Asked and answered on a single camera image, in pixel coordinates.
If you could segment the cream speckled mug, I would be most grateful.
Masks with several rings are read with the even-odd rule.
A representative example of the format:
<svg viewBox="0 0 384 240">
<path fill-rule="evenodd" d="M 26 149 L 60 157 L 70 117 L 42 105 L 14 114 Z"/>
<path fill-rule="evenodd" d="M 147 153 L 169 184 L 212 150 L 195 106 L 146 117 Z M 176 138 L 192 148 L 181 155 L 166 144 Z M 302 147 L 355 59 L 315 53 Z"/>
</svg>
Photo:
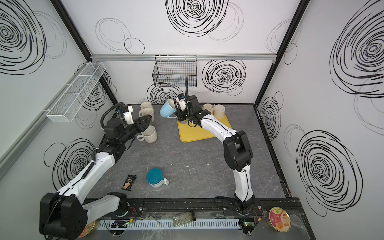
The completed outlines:
<svg viewBox="0 0 384 240">
<path fill-rule="evenodd" d="M 158 134 L 154 126 L 149 126 L 145 131 L 137 136 L 139 142 L 145 141 L 146 143 L 152 144 L 158 139 Z"/>
</svg>

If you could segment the light blue mug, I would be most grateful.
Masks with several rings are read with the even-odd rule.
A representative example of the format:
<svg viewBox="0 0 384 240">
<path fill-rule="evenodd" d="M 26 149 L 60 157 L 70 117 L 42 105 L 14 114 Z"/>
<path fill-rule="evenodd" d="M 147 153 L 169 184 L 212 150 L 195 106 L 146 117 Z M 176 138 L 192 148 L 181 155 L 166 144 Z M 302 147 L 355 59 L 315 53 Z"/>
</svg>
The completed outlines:
<svg viewBox="0 0 384 240">
<path fill-rule="evenodd" d="M 160 110 L 160 115 L 163 118 L 169 118 L 169 119 L 175 119 L 177 116 L 175 115 L 176 112 L 176 107 L 175 107 L 175 102 L 174 100 L 167 100 L 165 102 Z"/>
</svg>

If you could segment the white mug with ribbed base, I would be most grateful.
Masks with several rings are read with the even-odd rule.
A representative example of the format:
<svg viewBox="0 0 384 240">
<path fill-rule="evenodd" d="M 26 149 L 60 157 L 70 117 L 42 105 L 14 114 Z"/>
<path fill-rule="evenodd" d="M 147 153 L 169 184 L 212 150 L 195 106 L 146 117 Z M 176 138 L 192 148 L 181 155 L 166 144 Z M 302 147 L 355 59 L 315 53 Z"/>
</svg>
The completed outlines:
<svg viewBox="0 0 384 240">
<path fill-rule="evenodd" d="M 154 107 L 150 102 L 143 102 L 143 103 L 141 103 L 140 107 L 141 107 L 141 110 L 144 110 L 147 108 L 154 110 Z"/>
</svg>

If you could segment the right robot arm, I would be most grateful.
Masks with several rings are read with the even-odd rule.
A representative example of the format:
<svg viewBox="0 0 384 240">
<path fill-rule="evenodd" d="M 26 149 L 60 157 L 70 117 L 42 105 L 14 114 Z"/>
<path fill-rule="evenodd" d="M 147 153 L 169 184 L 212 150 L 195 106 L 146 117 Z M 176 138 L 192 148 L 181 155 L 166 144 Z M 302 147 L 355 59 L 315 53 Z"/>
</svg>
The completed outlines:
<svg viewBox="0 0 384 240">
<path fill-rule="evenodd" d="M 255 204 L 255 195 L 250 177 L 253 151 L 247 134 L 222 124 L 210 111 L 202 109 L 196 96 L 179 94 L 175 98 L 175 107 L 178 121 L 186 120 L 193 127 L 199 126 L 222 142 L 225 161 L 234 173 L 237 212 L 249 213 Z"/>
</svg>

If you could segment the small cream mug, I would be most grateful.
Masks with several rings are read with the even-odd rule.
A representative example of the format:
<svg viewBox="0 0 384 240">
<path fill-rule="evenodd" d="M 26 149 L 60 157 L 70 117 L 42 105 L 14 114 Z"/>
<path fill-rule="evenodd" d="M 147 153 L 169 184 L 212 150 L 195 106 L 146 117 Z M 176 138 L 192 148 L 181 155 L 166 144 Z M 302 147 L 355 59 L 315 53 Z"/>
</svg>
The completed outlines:
<svg viewBox="0 0 384 240">
<path fill-rule="evenodd" d="M 216 119 L 222 119 L 225 116 L 225 106 L 223 105 L 214 105 L 214 116 Z"/>
</svg>

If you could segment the pink mug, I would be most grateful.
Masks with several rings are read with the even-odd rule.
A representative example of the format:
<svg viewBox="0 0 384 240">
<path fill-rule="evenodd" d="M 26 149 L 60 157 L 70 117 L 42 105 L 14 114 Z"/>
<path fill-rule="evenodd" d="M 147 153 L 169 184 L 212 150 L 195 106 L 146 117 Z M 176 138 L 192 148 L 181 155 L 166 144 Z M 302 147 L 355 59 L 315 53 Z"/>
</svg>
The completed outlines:
<svg viewBox="0 0 384 240">
<path fill-rule="evenodd" d="M 139 117 L 144 117 L 144 116 L 151 116 L 151 121 L 154 122 L 155 120 L 155 111 L 152 108 L 144 108 L 139 111 Z"/>
</svg>

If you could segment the cream and orange mug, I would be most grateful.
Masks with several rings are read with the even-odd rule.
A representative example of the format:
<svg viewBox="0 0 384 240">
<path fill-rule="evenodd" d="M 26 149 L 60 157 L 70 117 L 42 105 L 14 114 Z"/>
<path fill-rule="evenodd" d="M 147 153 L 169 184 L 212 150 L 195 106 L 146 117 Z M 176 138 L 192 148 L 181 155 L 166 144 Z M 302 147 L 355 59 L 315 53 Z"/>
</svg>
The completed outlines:
<svg viewBox="0 0 384 240">
<path fill-rule="evenodd" d="M 207 110 L 207 111 L 209 111 L 210 114 L 213 114 L 213 113 L 214 113 L 214 106 L 211 105 L 211 104 L 204 104 L 204 105 L 202 106 L 202 109 L 203 109 L 203 110 Z"/>
</svg>

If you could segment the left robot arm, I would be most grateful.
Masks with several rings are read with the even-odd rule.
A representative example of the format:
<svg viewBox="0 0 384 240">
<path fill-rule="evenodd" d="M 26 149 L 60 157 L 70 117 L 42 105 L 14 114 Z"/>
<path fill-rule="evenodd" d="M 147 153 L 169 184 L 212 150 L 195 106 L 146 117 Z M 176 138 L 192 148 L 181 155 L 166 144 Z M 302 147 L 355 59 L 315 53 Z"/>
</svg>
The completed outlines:
<svg viewBox="0 0 384 240">
<path fill-rule="evenodd" d="M 132 112 L 132 106 L 123 102 L 109 108 L 101 117 L 105 138 L 91 154 L 91 161 L 56 193 L 43 196 L 39 231 L 45 239 L 75 240 L 93 221 L 110 213 L 128 213 L 127 196 L 123 193 L 110 192 L 88 204 L 84 201 L 99 179 L 122 157 L 126 142 L 150 126 L 152 116 L 133 119 Z"/>
</svg>

